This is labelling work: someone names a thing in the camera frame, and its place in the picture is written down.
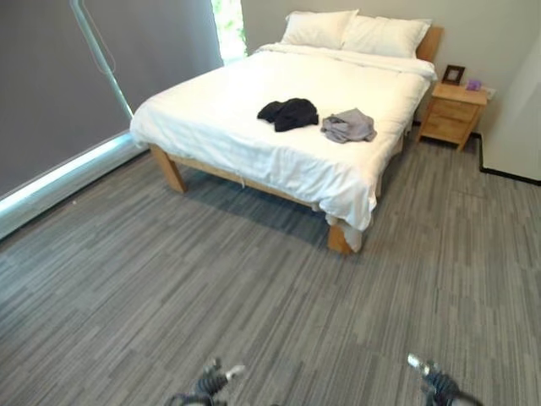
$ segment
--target wooden nightstand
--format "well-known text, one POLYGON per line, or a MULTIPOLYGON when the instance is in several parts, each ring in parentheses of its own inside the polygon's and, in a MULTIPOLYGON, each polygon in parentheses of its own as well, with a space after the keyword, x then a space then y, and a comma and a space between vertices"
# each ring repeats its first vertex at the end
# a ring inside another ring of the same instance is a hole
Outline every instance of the wooden nightstand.
POLYGON ((458 144, 461 151, 487 105, 484 91, 439 83, 432 92, 429 109, 417 135, 458 144))

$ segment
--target drawer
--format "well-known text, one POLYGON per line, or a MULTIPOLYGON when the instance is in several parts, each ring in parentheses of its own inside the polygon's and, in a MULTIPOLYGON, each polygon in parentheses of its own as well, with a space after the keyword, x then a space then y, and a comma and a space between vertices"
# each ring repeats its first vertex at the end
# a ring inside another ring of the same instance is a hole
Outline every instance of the drawer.
POLYGON ((442 117, 434 113, 430 114, 423 128, 423 135, 427 135, 439 140, 447 140, 451 142, 461 142, 466 134, 469 123, 453 120, 451 118, 442 117))
POLYGON ((441 117, 453 118, 458 121, 469 123, 475 117, 478 106, 474 104, 460 103, 459 101, 434 99, 432 113, 441 117))

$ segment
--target pillow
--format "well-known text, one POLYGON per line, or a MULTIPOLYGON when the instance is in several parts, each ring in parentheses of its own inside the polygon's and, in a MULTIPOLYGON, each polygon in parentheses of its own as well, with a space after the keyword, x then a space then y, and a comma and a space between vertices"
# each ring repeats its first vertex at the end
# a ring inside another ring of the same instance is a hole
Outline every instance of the pillow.
POLYGON ((415 50, 430 23, 430 20, 373 19, 359 15, 347 27, 342 49, 386 57, 415 58, 415 50))
POLYGON ((291 13, 281 42, 289 45, 310 45, 340 49, 346 27, 358 10, 337 13, 291 13))

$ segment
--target roller blind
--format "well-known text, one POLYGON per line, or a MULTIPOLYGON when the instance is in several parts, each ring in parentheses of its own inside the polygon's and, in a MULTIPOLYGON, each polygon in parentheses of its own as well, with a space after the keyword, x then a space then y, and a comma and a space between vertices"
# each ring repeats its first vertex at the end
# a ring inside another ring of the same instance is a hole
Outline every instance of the roller blind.
MULTIPOLYGON (((86 0, 135 110, 221 65, 210 0, 86 0)), ((128 128, 68 0, 0 2, 0 195, 128 128)))

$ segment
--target striped carpet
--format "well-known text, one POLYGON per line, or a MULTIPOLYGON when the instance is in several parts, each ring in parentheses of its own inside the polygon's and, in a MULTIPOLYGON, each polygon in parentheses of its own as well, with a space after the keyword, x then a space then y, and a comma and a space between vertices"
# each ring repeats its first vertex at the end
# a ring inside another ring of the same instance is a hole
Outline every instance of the striped carpet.
POLYGON ((160 405, 245 363, 232 406, 421 405, 407 353, 541 404, 541 189, 406 144, 360 255, 321 214, 150 156, 0 245, 0 404, 160 405))

